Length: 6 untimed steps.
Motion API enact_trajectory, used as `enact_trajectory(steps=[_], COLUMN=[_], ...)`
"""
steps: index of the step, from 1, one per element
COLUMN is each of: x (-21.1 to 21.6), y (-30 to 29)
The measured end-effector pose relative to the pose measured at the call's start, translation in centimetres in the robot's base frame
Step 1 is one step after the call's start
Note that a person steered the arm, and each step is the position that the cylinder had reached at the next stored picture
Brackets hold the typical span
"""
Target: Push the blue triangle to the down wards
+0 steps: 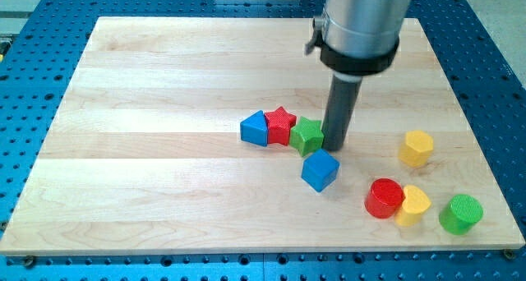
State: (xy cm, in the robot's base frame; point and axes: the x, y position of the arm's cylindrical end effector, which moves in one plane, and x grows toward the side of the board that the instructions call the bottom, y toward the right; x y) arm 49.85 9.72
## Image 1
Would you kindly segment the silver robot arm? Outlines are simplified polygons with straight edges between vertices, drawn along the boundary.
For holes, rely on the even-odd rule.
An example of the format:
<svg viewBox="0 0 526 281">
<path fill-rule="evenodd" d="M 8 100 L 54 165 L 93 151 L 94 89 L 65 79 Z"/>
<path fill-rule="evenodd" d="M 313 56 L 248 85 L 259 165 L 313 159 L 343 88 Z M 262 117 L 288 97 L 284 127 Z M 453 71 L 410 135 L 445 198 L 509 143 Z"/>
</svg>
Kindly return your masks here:
<svg viewBox="0 0 526 281">
<path fill-rule="evenodd" d="M 320 60 L 344 82 L 359 82 L 393 62 L 399 32 L 411 0 L 325 0 L 313 18 L 305 54 L 321 50 Z"/>
</svg>

